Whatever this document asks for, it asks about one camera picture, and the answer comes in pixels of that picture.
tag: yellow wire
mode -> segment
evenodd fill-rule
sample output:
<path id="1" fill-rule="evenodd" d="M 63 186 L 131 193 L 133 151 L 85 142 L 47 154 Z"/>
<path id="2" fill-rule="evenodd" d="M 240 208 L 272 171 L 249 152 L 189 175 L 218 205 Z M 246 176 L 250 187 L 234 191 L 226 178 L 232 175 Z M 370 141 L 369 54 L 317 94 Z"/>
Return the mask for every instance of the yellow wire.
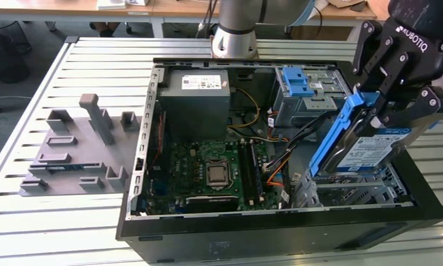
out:
<path id="1" fill-rule="evenodd" d="M 248 98 L 250 98 L 250 100 L 253 101 L 253 103 L 254 103 L 254 105 L 257 107 L 257 115 L 256 115 L 256 117 L 254 117 L 254 119 L 253 119 L 252 122 L 241 124 L 241 125 L 229 125 L 228 127 L 230 127 L 230 128 L 238 128 L 238 127 L 250 126 L 250 125 L 253 125 L 258 121 L 258 118 L 260 118 L 260 107 L 258 107 L 257 101 L 254 101 L 253 97 L 248 94 L 248 92 L 245 92 L 241 89 L 237 89 L 237 90 L 240 90 L 248 96 Z"/>

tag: sticker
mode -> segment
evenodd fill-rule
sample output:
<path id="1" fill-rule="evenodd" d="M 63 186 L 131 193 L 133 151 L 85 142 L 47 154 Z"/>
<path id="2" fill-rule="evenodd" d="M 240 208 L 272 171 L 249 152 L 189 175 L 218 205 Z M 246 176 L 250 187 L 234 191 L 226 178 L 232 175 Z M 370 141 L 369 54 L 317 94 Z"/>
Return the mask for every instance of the sticker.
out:
<path id="1" fill-rule="evenodd" d="M 221 256 L 226 255 L 229 251 L 230 251 L 230 241 L 209 243 L 209 254 Z"/>
<path id="2" fill-rule="evenodd" d="M 128 15 L 148 16 L 148 12 L 128 12 Z"/>
<path id="3" fill-rule="evenodd" d="M 322 87 L 322 83 L 321 82 L 313 82 L 313 83 L 310 83 L 310 88 L 324 88 Z"/>
<path id="4" fill-rule="evenodd" d="M 190 75 L 182 77 L 182 90 L 220 90 L 222 78 L 220 75 Z"/>
<path id="5" fill-rule="evenodd" d="M 268 117 L 268 126 L 274 127 L 274 118 Z"/>
<path id="6" fill-rule="evenodd" d="M 294 173 L 293 178 L 290 179 L 293 182 L 298 182 L 301 180 L 302 175 L 300 173 Z"/>
<path id="7" fill-rule="evenodd" d="M 290 196 L 289 196 L 288 192 L 284 191 L 284 190 L 282 190 L 282 192 L 281 192 L 281 198 L 284 199 L 285 202 L 289 202 L 289 198 L 290 198 Z"/>
<path id="8" fill-rule="evenodd" d="M 51 166 L 45 168 L 47 170 L 65 170 L 64 166 Z"/>
<path id="9" fill-rule="evenodd" d="M 337 170 L 354 172 L 373 169 L 393 151 L 394 143 L 402 140 L 410 129 L 380 129 L 373 137 L 358 138 Z"/>

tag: desk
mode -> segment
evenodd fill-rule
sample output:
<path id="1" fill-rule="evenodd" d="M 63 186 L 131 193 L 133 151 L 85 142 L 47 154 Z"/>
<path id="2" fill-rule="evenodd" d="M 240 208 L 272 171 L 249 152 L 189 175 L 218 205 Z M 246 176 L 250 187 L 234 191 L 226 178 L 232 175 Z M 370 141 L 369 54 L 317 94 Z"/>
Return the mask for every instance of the desk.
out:
<path id="1" fill-rule="evenodd" d="M 356 47 L 346 42 L 258 42 L 262 59 L 353 60 Z M 0 153 L 0 265 L 147 265 L 127 243 L 115 240 L 123 194 L 21 197 L 19 185 L 45 139 L 52 109 L 89 117 L 79 99 L 83 93 L 97 93 L 111 115 L 143 115 L 153 58 L 209 56 L 206 39 L 81 38 L 64 43 Z M 419 137 L 409 153 L 443 204 L 443 122 Z M 214 264 L 443 265 L 443 222 L 369 250 L 184 265 Z"/>
<path id="2" fill-rule="evenodd" d="M 197 0 L 156 0 L 152 12 L 155 37 L 162 37 L 164 23 L 200 23 L 205 17 L 208 3 Z M 362 21 L 376 19 L 377 16 L 366 6 L 362 12 L 349 8 L 337 8 L 329 5 L 322 11 L 324 26 L 361 26 Z M 213 14 L 213 23 L 218 22 L 220 9 Z M 313 17 L 304 25 L 320 25 L 320 16 Z"/>
<path id="3" fill-rule="evenodd" d="M 197 0 L 151 0 L 148 6 L 128 5 L 127 9 L 103 10 L 96 8 L 97 0 L 0 0 L 0 20 L 19 21 L 107 21 L 151 22 L 155 37 L 162 38 L 164 23 L 200 23 L 205 17 L 208 3 Z M 325 26 L 361 25 L 365 19 L 376 19 L 370 7 L 362 12 L 349 8 L 337 9 L 329 5 L 322 10 Z M 218 22 L 218 8 L 213 22 Z M 320 16 L 305 25 L 318 25 Z"/>
<path id="4" fill-rule="evenodd" d="M 0 0 L 0 20 L 151 22 L 153 3 L 97 10 L 97 0 Z"/>

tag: power supply label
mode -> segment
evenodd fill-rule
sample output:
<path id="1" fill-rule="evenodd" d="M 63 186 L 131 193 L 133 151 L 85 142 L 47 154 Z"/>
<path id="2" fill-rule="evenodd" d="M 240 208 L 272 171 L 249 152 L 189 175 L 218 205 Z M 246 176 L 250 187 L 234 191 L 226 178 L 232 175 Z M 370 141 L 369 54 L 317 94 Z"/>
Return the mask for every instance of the power supply label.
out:
<path id="1" fill-rule="evenodd" d="M 222 78 L 220 75 L 188 75 L 182 77 L 182 90 L 220 90 Z"/>
<path id="2" fill-rule="evenodd" d="M 410 129 L 380 129 L 373 137 L 358 138 L 337 166 L 337 171 L 357 172 L 373 169 L 393 151 L 393 144 L 410 132 Z"/>

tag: motherboard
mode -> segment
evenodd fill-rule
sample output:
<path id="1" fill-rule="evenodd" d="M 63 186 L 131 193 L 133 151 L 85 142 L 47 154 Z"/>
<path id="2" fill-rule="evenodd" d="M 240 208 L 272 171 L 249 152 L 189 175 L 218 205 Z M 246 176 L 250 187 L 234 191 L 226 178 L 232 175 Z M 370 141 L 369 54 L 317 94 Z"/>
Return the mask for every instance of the motherboard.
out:
<path id="1" fill-rule="evenodd" d="M 174 142 L 169 177 L 153 180 L 148 199 L 155 214 L 276 209 L 274 190 L 264 189 L 264 141 Z"/>

